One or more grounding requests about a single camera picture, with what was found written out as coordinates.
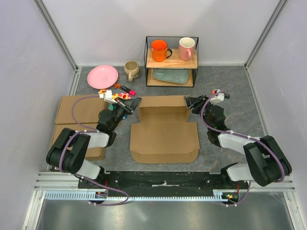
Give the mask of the brown cardboard box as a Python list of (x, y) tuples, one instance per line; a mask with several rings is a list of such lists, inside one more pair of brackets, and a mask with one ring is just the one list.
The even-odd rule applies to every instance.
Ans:
[(188, 122), (184, 96), (144, 96), (131, 125), (130, 151), (138, 163), (191, 163), (200, 150), (197, 123)]

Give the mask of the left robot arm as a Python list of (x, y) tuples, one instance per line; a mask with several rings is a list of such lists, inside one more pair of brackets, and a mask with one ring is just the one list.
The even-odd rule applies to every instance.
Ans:
[(83, 130), (80, 131), (64, 128), (48, 151), (46, 162), (62, 173), (80, 176), (94, 188), (101, 188), (105, 184), (104, 169), (86, 160), (86, 152), (92, 148), (110, 147), (117, 136), (116, 127), (124, 116), (133, 114), (142, 99), (137, 97), (125, 100), (120, 97), (113, 99), (112, 95), (91, 95), (77, 102), (96, 97), (112, 104), (113, 109), (106, 108), (99, 112), (96, 128), (85, 125), (82, 125)]

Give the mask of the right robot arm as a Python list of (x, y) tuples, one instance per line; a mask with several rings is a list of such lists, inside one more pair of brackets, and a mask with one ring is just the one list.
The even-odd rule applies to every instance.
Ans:
[(237, 181), (255, 181), (265, 187), (280, 183), (292, 173), (292, 166), (274, 137), (251, 137), (229, 129), (225, 124), (224, 109), (218, 103), (230, 95), (214, 90), (210, 97), (184, 96), (187, 108), (201, 117), (207, 127), (209, 141), (221, 148), (231, 149), (243, 154), (247, 162), (234, 163), (221, 169), (220, 184), (232, 188)]

